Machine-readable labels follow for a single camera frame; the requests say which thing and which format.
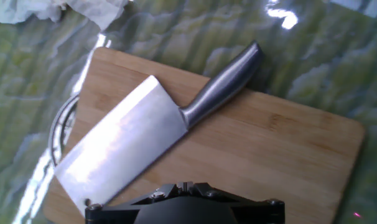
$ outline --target kitchen knife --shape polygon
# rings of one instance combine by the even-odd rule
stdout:
[[[262,57],[252,42],[182,108],[154,76],[144,80],[55,169],[81,214],[91,203],[109,202],[192,126],[239,92]]]

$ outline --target stainless steel handle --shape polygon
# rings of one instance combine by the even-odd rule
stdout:
[[[254,41],[212,78],[188,106],[180,109],[187,128],[194,126],[204,116],[237,94],[255,73],[262,58],[262,50]]]

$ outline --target marble surface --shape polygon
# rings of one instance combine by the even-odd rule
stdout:
[[[135,0],[104,32],[73,11],[0,24],[0,224],[47,223],[50,128],[95,47],[212,77],[253,39],[268,80],[250,88],[365,125],[337,223],[377,223],[377,19],[321,0]]]

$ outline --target black device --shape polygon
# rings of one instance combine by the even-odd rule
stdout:
[[[87,206],[86,224],[283,224],[285,204],[254,202],[207,183],[165,184],[113,207]]]

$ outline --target wood grain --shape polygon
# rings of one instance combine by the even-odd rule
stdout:
[[[78,104],[66,154],[149,75],[187,105],[208,78],[110,49],[97,49]],[[178,181],[252,200],[286,203],[287,223],[331,223],[363,140],[360,123],[263,93],[242,91],[194,127],[113,204]],[[44,206],[55,223],[83,223],[53,180]]]

